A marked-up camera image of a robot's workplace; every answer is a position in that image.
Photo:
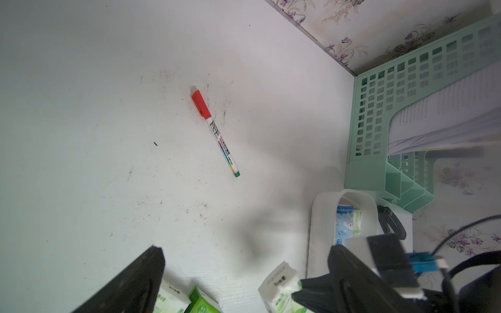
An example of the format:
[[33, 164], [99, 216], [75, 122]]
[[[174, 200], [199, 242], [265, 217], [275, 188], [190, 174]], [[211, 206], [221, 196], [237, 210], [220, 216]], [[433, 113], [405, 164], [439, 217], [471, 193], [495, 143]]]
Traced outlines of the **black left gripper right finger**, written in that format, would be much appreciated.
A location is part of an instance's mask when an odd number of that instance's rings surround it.
[[387, 286], [347, 248], [331, 247], [327, 258], [332, 312], [414, 312], [415, 307]]

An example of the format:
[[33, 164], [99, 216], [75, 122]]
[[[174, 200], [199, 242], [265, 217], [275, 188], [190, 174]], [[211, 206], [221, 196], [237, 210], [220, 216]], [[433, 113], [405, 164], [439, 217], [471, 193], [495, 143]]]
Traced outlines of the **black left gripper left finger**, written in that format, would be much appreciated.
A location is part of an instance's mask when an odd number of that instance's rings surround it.
[[75, 312], [153, 312], [163, 278], [163, 249], [151, 246]]

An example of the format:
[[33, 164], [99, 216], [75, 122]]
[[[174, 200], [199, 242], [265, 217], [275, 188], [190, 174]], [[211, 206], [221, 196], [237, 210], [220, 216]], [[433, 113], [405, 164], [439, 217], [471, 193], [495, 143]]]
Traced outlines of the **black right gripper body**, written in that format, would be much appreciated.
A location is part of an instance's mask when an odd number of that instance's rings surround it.
[[344, 312], [343, 280], [332, 273], [300, 280], [302, 289], [292, 299], [312, 312]]

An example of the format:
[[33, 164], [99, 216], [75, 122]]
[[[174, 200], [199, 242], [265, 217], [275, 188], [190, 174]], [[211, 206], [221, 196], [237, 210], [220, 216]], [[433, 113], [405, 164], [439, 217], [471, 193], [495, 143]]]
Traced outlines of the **green tissue pack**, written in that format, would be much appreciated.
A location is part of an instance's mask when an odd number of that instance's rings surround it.
[[362, 226], [362, 218], [363, 214], [361, 210], [355, 209], [353, 211], [353, 222], [352, 222], [352, 229], [353, 229], [353, 234], [354, 235], [360, 235], [361, 234], [361, 226]]
[[218, 302], [195, 286], [189, 295], [190, 304], [184, 313], [223, 313]]
[[154, 313], [184, 313], [190, 305], [187, 294], [166, 280], [160, 283]]
[[292, 294], [302, 290], [296, 270], [282, 262], [263, 281], [258, 293], [265, 308], [271, 313], [307, 313], [309, 310], [292, 299]]

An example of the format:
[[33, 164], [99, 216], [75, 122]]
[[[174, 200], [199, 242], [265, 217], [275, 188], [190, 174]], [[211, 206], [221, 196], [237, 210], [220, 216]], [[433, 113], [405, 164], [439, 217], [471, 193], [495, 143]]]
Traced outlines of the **blue tissue pack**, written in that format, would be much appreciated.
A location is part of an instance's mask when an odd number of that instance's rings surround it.
[[335, 223], [335, 243], [345, 245], [347, 239], [353, 238], [353, 211], [352, 206], [337, 206]]

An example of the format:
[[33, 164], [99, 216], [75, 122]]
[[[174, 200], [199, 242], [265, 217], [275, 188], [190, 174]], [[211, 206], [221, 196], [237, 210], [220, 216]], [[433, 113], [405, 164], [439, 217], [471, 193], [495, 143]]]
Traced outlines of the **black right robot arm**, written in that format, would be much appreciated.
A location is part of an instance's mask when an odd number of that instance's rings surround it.
[[[302, 280], [292, 299], [312, 312], [499, 312], [500, 252], [485, 252], [442, 271], [442, 289], [425, 290], [425, 299], [400, 296], [343, 246], [331, 248], [329, 273]], [[453, 290], [452, 279], [471, 267], [494, 269]]]

